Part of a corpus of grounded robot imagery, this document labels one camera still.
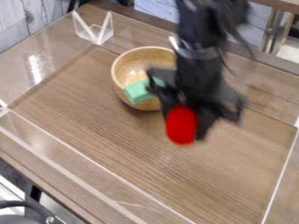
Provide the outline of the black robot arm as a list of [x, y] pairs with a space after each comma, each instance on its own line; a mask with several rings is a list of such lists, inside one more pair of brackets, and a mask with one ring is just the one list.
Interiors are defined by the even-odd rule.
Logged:
[[201, 141], [217, 120], [239, 123], [247, 98], [227, 83], [227, 36], [248, 20], [248, 0], [175, 0], [179, 23], [169, 38], [175, 68], [151, 67], [147, 90], [161, 104], [165, 135], [176, 144]]

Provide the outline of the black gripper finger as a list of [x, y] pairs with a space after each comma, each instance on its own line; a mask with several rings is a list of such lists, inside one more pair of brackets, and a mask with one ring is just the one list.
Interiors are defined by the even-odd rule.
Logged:
[[196, 133], [195, 139], [201, 141], [208, 135], [209, 129], [217, 119], [216, 114], [207, 108], [196, 109]]
[[163, 118], [167, 118], [168, 113], [181, 103], [176, 94], [161, 93], [159, 96], [159, 101], [161, 103], [161, 111], [163, 111]]

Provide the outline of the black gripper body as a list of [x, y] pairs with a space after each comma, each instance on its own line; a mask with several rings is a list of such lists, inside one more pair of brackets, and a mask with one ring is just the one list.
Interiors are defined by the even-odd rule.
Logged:
[[159, 99], [161, 93], [177, 95], [181, 105], [195, 110], [209, 109], [234, 123], [240, 121], [247, 99], [223, 77], [223, 55], [217, 47], [179, 44], [173, 48], [176, 67], [149, 67], [148, 90]]

